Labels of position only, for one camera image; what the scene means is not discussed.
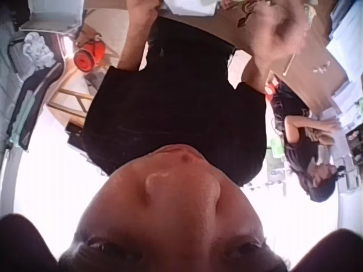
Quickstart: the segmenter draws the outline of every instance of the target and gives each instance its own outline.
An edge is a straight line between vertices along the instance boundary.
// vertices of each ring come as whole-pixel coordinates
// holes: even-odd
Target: wooden table
[[[296,56],[287,76],[282,74],[290,57],[279,60],[272,66],[272,71],[282,78],[314,113],[320,113],[331,107],[331,95],[348,80],[343,68],[326,49],[331,28],[330,12],[335,2],[334,0],[319,1],[319,5],[316,6],[318,16],[314,18],[307,35],[306,48],[301,55]],[[126,9],[126,2],[125,0],[85,0],[85,8]],[[244,29],[237,28],[238,20],[244,16],[240,9],[218,10],[214,17],[207,18],[176,16],[167,11],[163,12],[162,16],[207,31],[235,45],[238,49],[251,53]],[[330,66],[326,73],[313,73],[314,69],[327,62],[330,62]]]

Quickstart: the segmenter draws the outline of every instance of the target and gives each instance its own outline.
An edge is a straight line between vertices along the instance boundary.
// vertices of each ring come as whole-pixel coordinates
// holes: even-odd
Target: person
[[[302,46],[306,19],[299,1],[256,5],[247,21],[253,56],[236,90],[227,78],[232,45],[158,17],[158,0],[127,5],[130,24],[119,64],[105,75],[82,131],[90,159],[111,175],[162,146],[185,144],[236,184],[251,181],[266,152],[270,64]],[[285,16],[275,16],[281,10]],[[147,41],[147,65],[139,71]]]
[[[19,215],[0,220],[0,245],[6,272],[287,272],[240,188],[189,146],[163,147],[113,173],[59,260]],[[293,271],[361,272],[362,255],[362,238],[339,230]]]
[[[332,146],[331,134],[340,129],[338,120],[310,118],[308,106],[282,81],[271,100],[275,127],[284,140],[284,150],[291,170],[297,174],[303,190],[315,202],[330,198],[344,167],[318,164],[318,146]]]

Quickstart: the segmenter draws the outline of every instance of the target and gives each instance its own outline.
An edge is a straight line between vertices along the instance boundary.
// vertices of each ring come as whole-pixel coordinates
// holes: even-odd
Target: black shirt
[[[284,135],[285,156],[292,170],[305,172],[312,160],[318,160],[318,142],[313,141],[313,131],[310,128],[299,128],[299,141],[289,143],[285,134],[284,120],[286,116],[309,117],[310,109],[307,105],[285,84],[280,83],[272,98],[272,109],[275,115],[277,130]]]
[[[265,97],[236,90],[208,59],[164,58],[139,72],[111,67],[83,129],[91,160],[107,174],[162,146],[184,143],[238,185],[261,170]]]

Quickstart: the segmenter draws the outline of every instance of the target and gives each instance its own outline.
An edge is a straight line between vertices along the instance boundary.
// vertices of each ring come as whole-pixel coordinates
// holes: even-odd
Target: lip
[[[192,155],[195,158],[198,159],[202,159],[205,160],[204,156],[197,151],[194,147],[191,147],[187,144],[171,144],[168,146],[163,146],[159,149],[157,149],[156,151],[153,152],[153,154],[160,154],[160,153],[178,153],[178,152],[182,152],[182,153],[189,153],[190,155]]]

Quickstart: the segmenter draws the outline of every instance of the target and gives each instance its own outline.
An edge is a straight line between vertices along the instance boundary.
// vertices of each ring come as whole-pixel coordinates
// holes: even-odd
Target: black hair
[[[345,171],[345,166],[339,166],[336,173],[331,177],[322,180],[319,187],[311,188],[308,184],[313,184],[313,179],[306,172],[298,172],[292,169],[297,174],[301,187],[310,196],[314,202],[321,203],[330,198],[335,191],[335,184],[339,178],[344,177],[340,172]]]

